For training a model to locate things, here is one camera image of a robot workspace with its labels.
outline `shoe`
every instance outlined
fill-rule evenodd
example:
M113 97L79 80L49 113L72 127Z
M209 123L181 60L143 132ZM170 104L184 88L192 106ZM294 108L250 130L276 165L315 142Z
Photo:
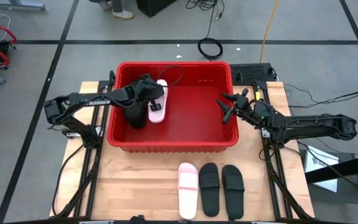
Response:
M135 17L135 15L125 9L122 9L122 12L112 12L112 15L115 18L120 18L120 19L125 19L125 20L129 20L129 19L133 19Z
M99 5L104 9L104 10L110 10L112 7L110 5L110 3L108 2L99 2Z

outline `red basket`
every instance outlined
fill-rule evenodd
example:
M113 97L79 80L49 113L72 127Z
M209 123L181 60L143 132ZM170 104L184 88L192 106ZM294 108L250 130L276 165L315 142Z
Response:
M222 124L223 112L216 100L230 104L220 93L232 94L230 66L225 62L125 62L117 69L115 88L130 84L149 73L153 79L169 65L183 69L180 81L168 89L165 119L147 120L134 129L124 117L124 109L111 110L108 142L127 152L221 152L239 139L237 119ZM180 76L169 68L162 76L168 84Z

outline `wooden platform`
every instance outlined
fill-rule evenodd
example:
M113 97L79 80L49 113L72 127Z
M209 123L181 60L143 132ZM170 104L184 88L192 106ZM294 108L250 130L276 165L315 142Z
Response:
M98 82L83 82L81 92L96 92L97 85ZM245 87L235 86L234 92L241 92ZM249 90L248 97L252 99L253 89ZM268 93L272 105L284 115L289 115L283 83L268 83ZM76 118L90 123L92 112L93 108L84 108L77 112ZM200 169L205 163L215 162L220 172L226 164L235 165L242 172L245 192L241 220L274 220L265 162L258 157L262 149L260 131L240 119L238 125L239 142L222 153L127 153L110 146L105 138L91 218L128 220L134 215L144 215L146 220L181 220L177 190L179 164L190 162ZM80 138L68 140L64 160L80 145ZM287 146L298 150L295 141ZM85 150L79 152L63 171L56 199L57 211L62 210L77 190L84 154ZM305 211L314 216L300 156L282 149L282 161L289 191ZM281 216L285 217L279 190L278 194ZM82 214L85 213L87 198L88 193L84 195ZM220 210L216 217L205 216L199 194L195 220L228 220L222 187Z

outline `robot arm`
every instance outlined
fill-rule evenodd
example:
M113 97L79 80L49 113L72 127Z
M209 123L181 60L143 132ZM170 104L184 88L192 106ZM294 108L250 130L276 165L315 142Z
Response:
M246 97L248 90L241 94L222 96L234 102L232 107L217 101L224 111L223 123L227 123L232 115L240 117L253 125L255 129L264 129L270 136L272 147L283 148L292 139L304 139L329 136L335 139L351 140L356 132L356 120L342 114L313 115L313 116L284 116L273 106Z
M150 75L143 75L140 80L132 82L123 88L113 90L109 93L71 93L67 96L59 96L44 103L44 110L48 123L52 125L66 126L70 131L78 133L84 142L85 147L95 148L100 144L100 138L96 128L78 121L73 117L74 113L85 106L112 105L136 110L139 108L145 111L149 102L155 105L154 100L163 96L163 87L156 84ZM136 123L138 119L145 119L146 113L135 114L129 122Z

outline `black slide sandal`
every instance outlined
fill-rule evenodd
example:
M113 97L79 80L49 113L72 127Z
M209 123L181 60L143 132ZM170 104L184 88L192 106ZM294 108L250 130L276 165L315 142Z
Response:
M215 163L205 164L199 174L201 200L206 216L215 217L219 213L219 172Z
M230 220L242 218L244 215L244 182L239 169L226 165L222 170L226 211Z

